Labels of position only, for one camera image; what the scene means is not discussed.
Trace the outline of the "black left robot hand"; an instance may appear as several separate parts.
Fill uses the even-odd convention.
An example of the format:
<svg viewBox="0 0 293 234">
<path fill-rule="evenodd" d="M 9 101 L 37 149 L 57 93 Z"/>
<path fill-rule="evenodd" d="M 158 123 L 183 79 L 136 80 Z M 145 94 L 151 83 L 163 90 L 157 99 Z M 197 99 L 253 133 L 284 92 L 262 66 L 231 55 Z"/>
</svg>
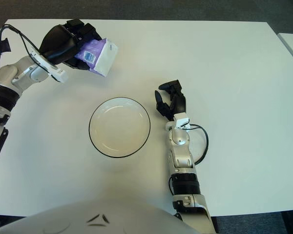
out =
<svg viewBox="0 0 293 234">
<path fill-rule="evenodd" d="M 64 63 L 73 69 L 89 70 L 89 66 L 75 56 L 86 43 L 101 39 L 91 24 L 85 24 L 80 19 L 71 19 L 66 24 L 54 26 L 45 35 L 39 52 L 54 65 Z"/>
</svg>

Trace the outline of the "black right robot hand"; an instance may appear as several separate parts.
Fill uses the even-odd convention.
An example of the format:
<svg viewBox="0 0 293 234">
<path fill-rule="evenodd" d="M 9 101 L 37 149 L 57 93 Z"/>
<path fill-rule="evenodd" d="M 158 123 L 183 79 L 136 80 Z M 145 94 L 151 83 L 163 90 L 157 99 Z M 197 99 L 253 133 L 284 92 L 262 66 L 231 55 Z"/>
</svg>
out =
<svg viewBox="0 0 293 234">
<path fill-rule="evenodd" d="M 175 114 L 186 112 L 186 98 L 181 92 L 182 86 L 179 80 L 173 80 L 161 84 L 158 87 L 159 90 L 165 91 L 169 94 L 170 105 L 163 102 L 161 94 L 155 90 L 156 110 L 169 121 L 173 121 Z"/>
</svg>

